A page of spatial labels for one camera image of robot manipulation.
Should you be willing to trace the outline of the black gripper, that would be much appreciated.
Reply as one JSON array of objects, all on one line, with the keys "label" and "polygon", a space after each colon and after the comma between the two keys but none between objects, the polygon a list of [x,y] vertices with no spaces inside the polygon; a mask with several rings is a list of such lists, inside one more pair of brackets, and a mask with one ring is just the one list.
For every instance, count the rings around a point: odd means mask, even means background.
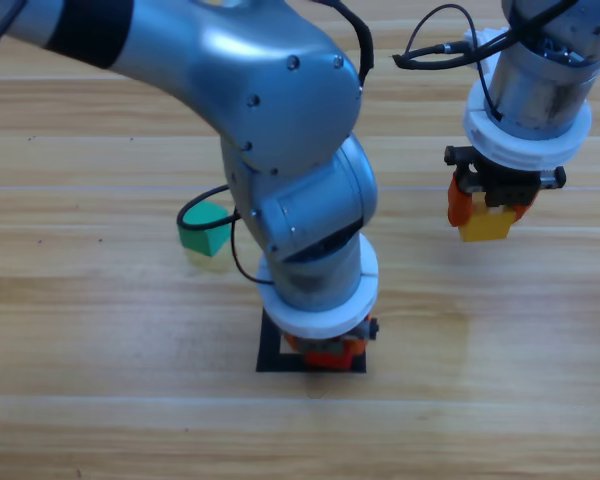
[{"label": "black gripper", "polygon": [[348,332],[328,339],[299,339],[293,335],[284,334],[284,339],[295,353],[351,353],[355,361],[360,361],[366,355],[369,341],[374,341],[379,332],[377,319],[365,319]]},{"label": "black gripper", "polygon": [[474,214],[485,212],[484,203],[474,202],[471,194],[484,193],[487,207],[508,206],[508,229],[511,229],[541,190],[561,189],[566,183],[562,166],[517,170],[497,164],[473,146],[447,146],[444,161],[456,167],[448,189],[448,220],[453,227],[466,225]]}]

